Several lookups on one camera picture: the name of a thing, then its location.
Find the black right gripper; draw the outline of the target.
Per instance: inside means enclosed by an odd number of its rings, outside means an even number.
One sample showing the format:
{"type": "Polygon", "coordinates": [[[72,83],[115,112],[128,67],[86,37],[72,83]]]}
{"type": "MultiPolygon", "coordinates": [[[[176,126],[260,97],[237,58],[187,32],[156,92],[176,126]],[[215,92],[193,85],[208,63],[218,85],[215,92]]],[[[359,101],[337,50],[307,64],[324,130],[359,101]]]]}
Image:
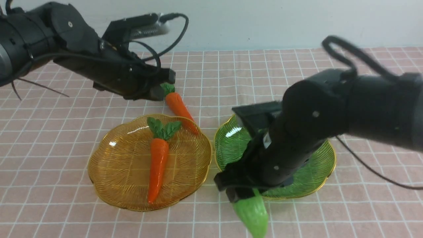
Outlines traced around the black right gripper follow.
{"type": "Polygon", "coordinates": [[[325,139],[301,128],[304,120],[280,113],[270,127],[247,144],[237,162],[214,177],[219,191],[226,190],[230,203],[255,196],[253,188],[281,186],[311,157],[325,139]]]}

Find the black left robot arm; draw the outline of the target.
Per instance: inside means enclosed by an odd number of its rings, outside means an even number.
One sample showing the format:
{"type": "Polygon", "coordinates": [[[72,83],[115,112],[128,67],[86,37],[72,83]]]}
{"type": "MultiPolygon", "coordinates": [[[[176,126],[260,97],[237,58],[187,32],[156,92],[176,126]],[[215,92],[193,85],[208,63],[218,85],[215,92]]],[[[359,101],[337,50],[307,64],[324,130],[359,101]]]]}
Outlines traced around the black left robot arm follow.
{"type": "Polygon", "coordinates": [[[1,86],[13,84],[52,61],[92,80],[93,88],[126,100],[162,101],[162,84],[176,73],[129,50],[129,43],[154,35],[163,15],[148,14],[112,21],[103,36],[71,4],[48,2],[30,11],[9,9],[1,16],[1,86]]]}

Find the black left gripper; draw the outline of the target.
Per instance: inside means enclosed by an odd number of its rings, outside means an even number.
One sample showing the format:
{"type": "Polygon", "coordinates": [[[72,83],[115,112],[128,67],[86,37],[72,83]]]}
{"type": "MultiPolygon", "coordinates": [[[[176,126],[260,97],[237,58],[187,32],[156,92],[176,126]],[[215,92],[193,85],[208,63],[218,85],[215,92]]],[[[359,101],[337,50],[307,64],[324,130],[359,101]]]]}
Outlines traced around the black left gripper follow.
{"type": "Polygon", "coordinates": [[[175,84],[176,72],[161,68],[160,56],[149,45],[142,45],[150,51],[156,66],[145,63],[129,50],[98,41],[93,55],[61,56],[54,63],[93,81],[99,91],[109,91],[126,100],[146,99],[164,101],[165,91],[161,83],[175,84]]]}

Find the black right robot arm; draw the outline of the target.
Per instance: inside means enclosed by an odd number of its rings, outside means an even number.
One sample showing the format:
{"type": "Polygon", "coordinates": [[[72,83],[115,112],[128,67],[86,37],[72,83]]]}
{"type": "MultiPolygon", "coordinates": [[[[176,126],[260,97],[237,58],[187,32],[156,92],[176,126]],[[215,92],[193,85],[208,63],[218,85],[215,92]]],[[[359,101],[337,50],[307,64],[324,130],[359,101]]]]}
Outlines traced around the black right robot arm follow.
{"type": "Polygon", "coordinates": [[[328,69],[296,82],[281,101],[232,108],[252,139],[214,177],[230,202],[293,184],[329,138],[341,134],[422,152],[422,75],[364,76],[328,69]]]}

